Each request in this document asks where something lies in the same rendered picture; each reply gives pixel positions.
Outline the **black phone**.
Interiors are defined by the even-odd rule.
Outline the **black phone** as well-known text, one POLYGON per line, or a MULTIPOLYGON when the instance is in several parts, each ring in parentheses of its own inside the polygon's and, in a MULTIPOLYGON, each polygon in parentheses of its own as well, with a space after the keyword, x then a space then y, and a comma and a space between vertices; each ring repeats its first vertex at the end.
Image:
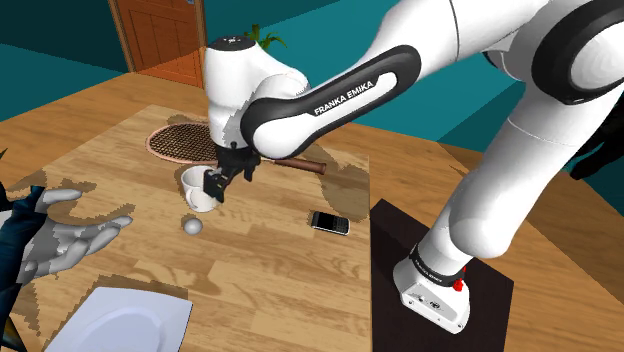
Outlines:
POLYGON ((342 236, 347 236, 350 231, 350 221, 347 218, 315 211, 312 215, 311 227, 342 236))

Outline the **dark robot stand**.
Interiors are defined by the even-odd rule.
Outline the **dark robot stand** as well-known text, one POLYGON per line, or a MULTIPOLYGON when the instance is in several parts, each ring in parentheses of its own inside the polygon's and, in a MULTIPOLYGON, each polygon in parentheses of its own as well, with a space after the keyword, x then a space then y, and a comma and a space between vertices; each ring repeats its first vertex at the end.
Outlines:
POLYGON ((382 199, 370 210, 372 352, 504 352, 514 282, 486 263, 467 265, 470 290, 466 328, 451 334, 405 307, 394 266, 428 227, 382 199))

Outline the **wooden table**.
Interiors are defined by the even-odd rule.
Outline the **wooden table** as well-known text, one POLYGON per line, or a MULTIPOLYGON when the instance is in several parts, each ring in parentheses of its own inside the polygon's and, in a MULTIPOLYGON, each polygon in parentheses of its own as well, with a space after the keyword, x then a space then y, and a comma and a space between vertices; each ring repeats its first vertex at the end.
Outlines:
POLYGON ((263 163, 189 235, 182 166, 145 142, 193 120, 151 105, 94 137, 88 121, 54 131, 22 117, 0 122, 11 196, 32 184, 77 188, 82 197, 54 206, 53 219, 133 219, 105 249, 21 292, 14 320, 28 351, 44 352, 94 289, 112 287, 191 301, 180 352, 370 352, 368 157, 315 146, 304 158, 325 163, 323 175, 263 163), (347 218, 349 234, 312 228, 315 211, 347 218))

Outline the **orange wooden door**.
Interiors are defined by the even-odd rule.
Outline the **orange wooden door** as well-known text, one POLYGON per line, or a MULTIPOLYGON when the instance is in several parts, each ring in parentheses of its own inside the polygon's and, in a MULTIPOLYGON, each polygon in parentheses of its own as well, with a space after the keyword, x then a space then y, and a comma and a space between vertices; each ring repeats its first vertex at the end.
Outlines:
POLYGON ((108 0, 131 72, 203 86, 204 0, 108 0))

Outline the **green plant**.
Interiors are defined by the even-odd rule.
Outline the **green plant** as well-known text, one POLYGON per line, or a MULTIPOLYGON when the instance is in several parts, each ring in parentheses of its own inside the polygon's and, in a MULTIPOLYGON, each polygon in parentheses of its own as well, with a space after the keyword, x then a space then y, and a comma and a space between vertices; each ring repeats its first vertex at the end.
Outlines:
POLYGON ((278 42, 285 48, 287 48, 286 43, 281 37, 278 36, 277 32, 269 32, 266 35, 262 36, 260 32, 260 26, 258 24, 253 24, 251 30, 249 32, 245 32, 244 36, 256 41, 259 46, 265 51, 270 48, 273 42, 278 42))

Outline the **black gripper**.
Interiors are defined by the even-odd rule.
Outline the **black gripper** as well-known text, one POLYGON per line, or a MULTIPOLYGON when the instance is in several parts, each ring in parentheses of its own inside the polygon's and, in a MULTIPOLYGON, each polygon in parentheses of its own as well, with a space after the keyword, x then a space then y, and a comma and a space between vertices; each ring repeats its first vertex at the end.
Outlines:
POLYGON ((236 143, 231 144, 231 148, 216 145, 218 160, 217 169, 207 169, 203 174, 203 192, 214 198, 219 203, 223 203, 224 192, 230 180, 239 173, 243 173, 244 178, 252 181, 255 168, 260 164, 261 159, 249 146, 236 148, 236 143))

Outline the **white cup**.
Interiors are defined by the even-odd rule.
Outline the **white cup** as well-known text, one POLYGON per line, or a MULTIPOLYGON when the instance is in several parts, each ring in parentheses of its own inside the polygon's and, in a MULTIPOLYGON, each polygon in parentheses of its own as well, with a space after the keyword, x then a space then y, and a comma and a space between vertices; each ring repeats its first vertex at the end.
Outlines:
POLYGON ((203 176, 205 171, 213 171, 207 165, 192 166, 181 175, 181 183, 185 192, 185 200, 193 211, 204 213, 213 210, 220 202, 203 191, 203 176))

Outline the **grey and blue figure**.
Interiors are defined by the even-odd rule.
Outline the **grey and blue figure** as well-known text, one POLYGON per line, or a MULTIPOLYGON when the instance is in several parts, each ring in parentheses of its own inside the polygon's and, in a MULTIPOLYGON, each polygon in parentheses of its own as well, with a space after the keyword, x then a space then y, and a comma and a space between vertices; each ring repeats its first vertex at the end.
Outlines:
POLYGON ((101 224, 78 226, 49 217, 50 206, 81 196, 76 189, 47 190, 32 185, 28 196, 10 200, 0 182, 0 349, 27 352, 10 319, 23 286, 74 267, 132 222, 123 215, 101 224))

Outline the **white square plate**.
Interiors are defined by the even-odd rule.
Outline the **white square plate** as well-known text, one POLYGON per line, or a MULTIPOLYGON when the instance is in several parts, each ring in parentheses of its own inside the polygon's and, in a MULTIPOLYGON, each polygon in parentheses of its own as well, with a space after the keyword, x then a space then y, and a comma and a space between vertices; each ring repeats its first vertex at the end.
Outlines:
POLYGON ((98 287, 44 352, 179 352, 192 307, 166 294, 98 287))

